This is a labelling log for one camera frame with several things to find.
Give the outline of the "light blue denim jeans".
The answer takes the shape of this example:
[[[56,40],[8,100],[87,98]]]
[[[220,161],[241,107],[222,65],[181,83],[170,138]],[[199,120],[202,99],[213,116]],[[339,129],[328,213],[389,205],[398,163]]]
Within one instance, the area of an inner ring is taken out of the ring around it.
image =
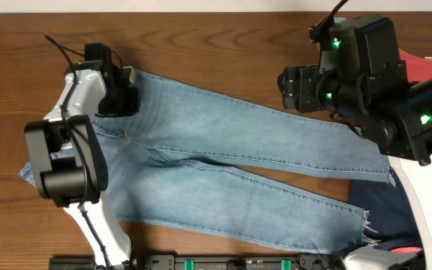
[[[388,234],[373,206],[253,173],[261,167],[392,186],[389,159],[346,125],[292,115],[153,73],[136,79],[139,112],[96,118],[121,221],[330,254]]]

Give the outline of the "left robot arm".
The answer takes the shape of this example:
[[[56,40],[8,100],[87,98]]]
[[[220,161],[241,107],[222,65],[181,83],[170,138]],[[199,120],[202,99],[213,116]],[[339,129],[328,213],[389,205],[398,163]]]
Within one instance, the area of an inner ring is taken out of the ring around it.
[[[87,43],[69,63],[56,105],[24,128],[38,193],[69,214],[94,252],[91,259],[51,259],[51,269],[135,269],[130,237],[110,209],[107,162],[92,126],[97,117],[133,116],[140,96],[131,66],[102,43]]]

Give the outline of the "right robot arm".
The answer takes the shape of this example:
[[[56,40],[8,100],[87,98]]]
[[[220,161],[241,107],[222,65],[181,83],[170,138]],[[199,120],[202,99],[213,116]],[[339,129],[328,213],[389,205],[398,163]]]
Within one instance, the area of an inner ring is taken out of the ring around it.
[[[359,137],[377,144],[403,185],[422,250],[396,253],[350,247],[302,269],[432,269],[432,79],[410,82],[393,22],[326,16],[309,29],[315,65],[286,67],[277,84],[287,109],[328,110]]]

